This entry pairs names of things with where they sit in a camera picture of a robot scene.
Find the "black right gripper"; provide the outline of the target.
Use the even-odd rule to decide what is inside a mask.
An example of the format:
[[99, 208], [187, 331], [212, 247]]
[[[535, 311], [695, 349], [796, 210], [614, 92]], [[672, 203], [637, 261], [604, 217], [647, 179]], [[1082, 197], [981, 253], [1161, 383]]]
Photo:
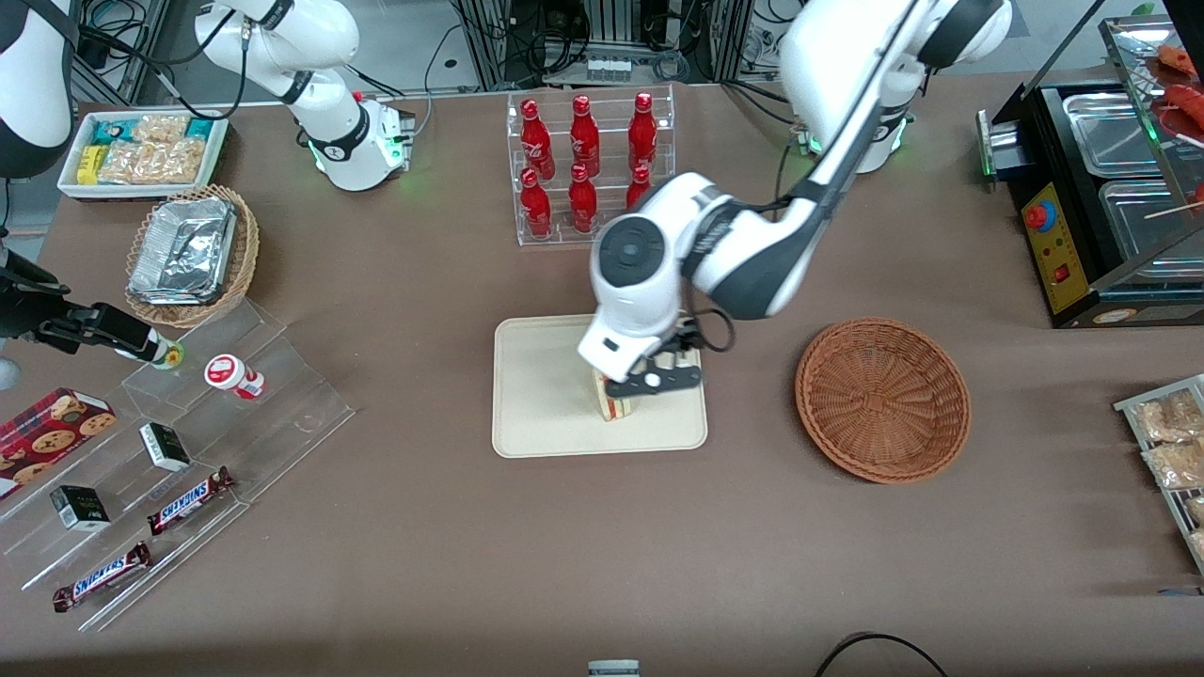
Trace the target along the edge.
[[163, 361], [163, 335], [116, 306], [70, 311], [71, 288], [35, 261], [2, 251], [1, 338], [25, 338], [77, 353], [83, 345], [104, 345], [134, 360]]

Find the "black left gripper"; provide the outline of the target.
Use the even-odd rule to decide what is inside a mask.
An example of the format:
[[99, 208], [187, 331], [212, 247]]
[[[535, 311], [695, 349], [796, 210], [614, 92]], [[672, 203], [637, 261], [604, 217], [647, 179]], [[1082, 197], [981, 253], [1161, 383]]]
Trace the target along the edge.
[[668, 373], [701, 372], [698, 355], [704, 347], [698, 322], [680, 322], [673, 335], [659, 346], [657, 369]]

